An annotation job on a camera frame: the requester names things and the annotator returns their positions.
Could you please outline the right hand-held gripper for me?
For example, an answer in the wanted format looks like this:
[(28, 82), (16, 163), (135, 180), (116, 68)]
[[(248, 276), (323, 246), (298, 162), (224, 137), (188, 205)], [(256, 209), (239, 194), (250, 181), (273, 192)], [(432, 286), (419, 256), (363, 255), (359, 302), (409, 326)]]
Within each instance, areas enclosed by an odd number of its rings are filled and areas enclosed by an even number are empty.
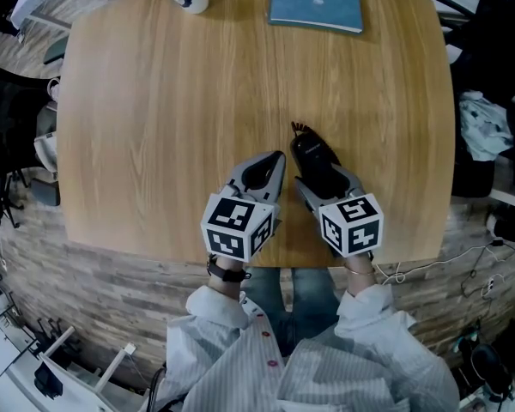
[(325, 200), (296, 177), (295, 185), (306, 207), (319, 212), (321, 236), (341, 257), (372, 251), (382, 244), (384, 214), (372, 193), (366, 194), (360, 179), (337, 164), (334, 183), (337, 197), (352, 197), (325, 205)]

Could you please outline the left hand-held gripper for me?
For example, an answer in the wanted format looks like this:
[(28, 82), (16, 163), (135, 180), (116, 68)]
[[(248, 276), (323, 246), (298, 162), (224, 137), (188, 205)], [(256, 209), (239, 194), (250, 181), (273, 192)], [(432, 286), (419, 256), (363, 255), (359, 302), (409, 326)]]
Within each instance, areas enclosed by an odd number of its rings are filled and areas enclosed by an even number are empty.
[(280, 213), (276, 202), (285, 169), (285, 154), (271, 151), (241, 162), (231, 171), (222, 190), (209, 197), (201, 220), (208, 253), (250, 261), (263, 248), (276, 230)]

